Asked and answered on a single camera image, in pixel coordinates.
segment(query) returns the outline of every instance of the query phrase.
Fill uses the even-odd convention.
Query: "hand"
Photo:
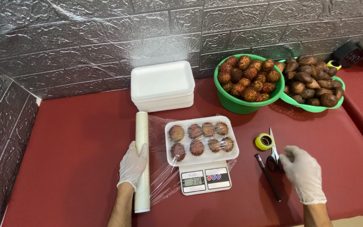
[[[321,190],[321,167],[316,159],[296,146],[286,146],[284,151],[286,156],[280,154],[280,162],[300,201],[305,205],[326,203]]]
[[[142,175],[148,162],[148,145],[145,143],[141,147],[141,152],[138,156],[137,149],[135,148],[135,141],[131,142],[128,147],[127,153],[125,153],[123,160],[120,162],[120,181],[117,187],[124,182],[128,182],[137,190],[138,178]]]

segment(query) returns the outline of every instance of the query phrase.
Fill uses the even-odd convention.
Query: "tape roll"
[[[256,146],[263,151],[267,151],[268,149],[274,146],[273,138],[267,133],[261,133],[255,140]]]
[[[341,65],[338,64],[336,61],[333,61],[333,60],[327,62],[327,66],[332,66],[332,67],[336,68],[337,70],[341,69]]]

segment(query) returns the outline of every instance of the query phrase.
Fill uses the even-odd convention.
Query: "cardboard tube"
[[[141,152],[142,145],[146,143],[149,146],[148,137],[148,113],[138,112],[135,116],[135,148],[138,154]],[[134,212],[147,212],[151,208],[150,204],[150,182],[149,182],[149,155],[148,162],[144,173],[139,177],[137,182],[137,191],[134,194]]]

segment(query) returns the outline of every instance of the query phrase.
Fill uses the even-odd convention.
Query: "green basket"
[[[333,76],[332,78],[333,78],[333,80],[339,80],[339,81],[341,81],[341,83],[342,83],[342,89],[345,90],[345,84],[344,84],[343,80],[341,80],[340,78],[338,78],[336,76]],[[338,101],[337,105],[335,105],[333,107],[311,106],[311,105],[306,105],[306,104],[299,104],[298,102],[296,102],[294,99],[292,99],[290,96],[288,96],[285,93],[282,93],[281,99],[284,102],[291,104],[292,106],[296,106],[296,107],[302,108],[302,109],[304,109],[306,111],[309,111],[309,112],[319,113],[319,112],[325,111],[326,109],[336,109],[336,108],[339,108],[342,105],[342,102],[344,101],[344,96],[341,97],[341,99]]]
[[[265,61],[265,58],[257,56],[257,55],[253,55],[253,54],[235,54],[234,56],[237,59],[239,59],[242,55],[247,55],[252,60]],[[284,95],[285,81],[284,81],[284,77],[283,77],[281,71],[277,68],[277,66],[274,66],[274,69],[276,71],[278,71],[279,73],[281,73],[281,79],[275,83],[275,90],[270,93],[269,100],[252,103],[252,102],[246,102],[246,101],[237,99],[237,98],[229,95],[221,87],[221,85],[218,82],[218,67],[219,67],[219,65],[224,63],[224,61],[228,58],[229,57],[223,59],[217,65],[217,67],[215,68],[215,72],[214,72],[214,81],[215,81],[215,85],[217,86],[217,89],[218,89],[218,99],[219,99],[219,102],[221,103],[221,105],[223,107],[225,107],[225,109],[227,109],[231,112],[234,112],[234,113],[238,113],[238,114],[248,114],[248,113],[252,113],[252,112],[258,110],[262,106],[275,102],[277,99],[279,99],[279,97],[281,95]]]

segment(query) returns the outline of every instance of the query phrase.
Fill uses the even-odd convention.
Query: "forearm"
[[[116,202],[107,227],[131,227],[132,196],[134,188],[128,182],[118,186]]]
[[[333,227],[326,204],[303,205],[305,227]]]

